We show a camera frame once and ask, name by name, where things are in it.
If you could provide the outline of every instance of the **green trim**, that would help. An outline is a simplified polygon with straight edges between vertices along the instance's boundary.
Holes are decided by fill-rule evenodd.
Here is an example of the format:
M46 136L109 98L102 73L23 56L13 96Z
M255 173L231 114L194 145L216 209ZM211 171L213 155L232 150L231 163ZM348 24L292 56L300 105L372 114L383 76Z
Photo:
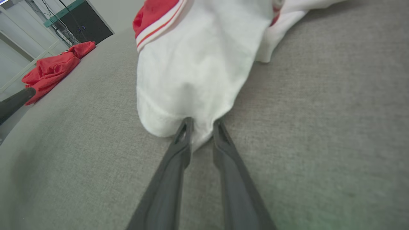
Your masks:
M69 4L67 8L71 11L77 6L79 6L81 3L85 2L85 0L76 0L75 2ZM62 18L68 13L68 10L66 8L62 9L60 12L58 12L56 15L58 18ZM58 18L56 16L52 16L50 19L45 21L44 25L45 27L50 27L50 25L54 24L54 22L58 21Z

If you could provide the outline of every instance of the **white wall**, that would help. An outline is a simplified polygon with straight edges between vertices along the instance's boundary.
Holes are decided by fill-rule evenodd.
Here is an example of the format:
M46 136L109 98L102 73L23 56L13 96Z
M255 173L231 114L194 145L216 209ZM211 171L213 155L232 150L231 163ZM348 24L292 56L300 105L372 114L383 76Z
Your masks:
M13 15L17 23L28 31L35 40L30 38L4 14L0 14L0 30L32 56L37 57L57 40L56 36L52 35L52 33L44 27L41 19L32 11L26 2L19 2L15 6L7 9L7 12ZM59 54L66 49L67 46L61 43L53 51Z
M87 0L87 2L114 33L131 28L136 13L144 5L144 0Z

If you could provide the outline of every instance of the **red stripe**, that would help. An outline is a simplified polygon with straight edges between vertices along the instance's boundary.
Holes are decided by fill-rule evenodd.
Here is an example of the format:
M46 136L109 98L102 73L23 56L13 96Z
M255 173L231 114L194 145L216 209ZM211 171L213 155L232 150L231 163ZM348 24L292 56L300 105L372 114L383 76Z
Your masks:
M162 24L161 26L159 26L157 29L155 29L154 31L152 31L151 33L149 33L148 35L146 35L140 42L139 44L136 45L136 47L138 48L140 44L142 44L142 42L147 39L148 37L150 37L152 34L156 33L158 30L160 30L161 28L163 28L164 26L166 26L170 21L172 21L173 17L175 17L175 15L179 12L180 7L183 5L183 2L180 4L179 8L176 10L176 12L173 14L173 16L165 23Z
M276 21L279 19L279 17L280 17L280 12L273 18L273 21L271 22L270 26L274 25Z

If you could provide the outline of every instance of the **gray sofa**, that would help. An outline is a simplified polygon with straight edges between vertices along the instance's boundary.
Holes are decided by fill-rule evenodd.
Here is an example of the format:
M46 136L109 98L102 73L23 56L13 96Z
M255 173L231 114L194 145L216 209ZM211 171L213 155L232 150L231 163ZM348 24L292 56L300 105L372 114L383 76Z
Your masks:
M225 124L280 230L409 229L409 4L310 12L255 63ZM0 147L0 229L122 230L170 139L136 111L131 29L89 53ZM223 229L212 142L180 229Z

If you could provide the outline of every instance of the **cable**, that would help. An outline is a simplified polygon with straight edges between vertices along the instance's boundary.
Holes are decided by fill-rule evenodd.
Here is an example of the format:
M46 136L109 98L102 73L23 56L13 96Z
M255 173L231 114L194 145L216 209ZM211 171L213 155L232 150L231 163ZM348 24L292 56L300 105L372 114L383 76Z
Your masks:
M25 0L25 1L26 1L26 3L31 7L31 9L34 10L34 7L28 2L28 0ZM44 12L38 11L38 10L34 10L34 11L35 11L35 12L42 13L42 14L45 14L45 15L48 15L48 16L51 18L51 15L49 15L49 14L47 14L47 13L44 13ZM53 28L53 30L55 31L55 33L57 34L57 36L58 36L59 38L61 38L61 40L62 40L68 47L71 47L71 46L72 46L72 42L70 42L67 38L62 38L61 35L57 32L57 29L55 28L54 25L52 26L52 28Z
M27 4L31 7L31 9L34 10L34 7L33 7L30 3L27 2ZM45 15L48 15L48 16L51 18L51 15L49 15L49 14L47 14L47 13L43 13L42 11L38 11L38 10L34 10L34 11L35 11L35 12L42 13L42 14L45 14Z
M63 6L68 10L68 13L71 15L72 19L74 19L75 24L77 24L78 28L80 28L78 22L75 20L74 15L71 13L71 11L68 9L68 7L61 0L58 0L58 1L60 1L61 4L63 4ZM88 39L85 37L85 35L83 33L81 33L81 34L82 34L82 37L85 39L85 41L88 41Z
M78 43L81 43L80 41L78 41L78 40L75 38L75 36L72 34L72 32L68 29L67 25L66 25L64 22L61 21L61 19L52 11L52 9L50 9L50 7L48 6L47 2L46 2L45 0L41 0L41 1L43 2L43 4L45 5L45 7L47 8L48 12L49 12L51 15L55 16L55 17L61 22L61 24L63 25L63 27L65 27L68 36L70 37L70 35L71 35L72 37L70 37L70 38L71 38L72 40L74 40L74 41L76 41L76 42L78 42Z

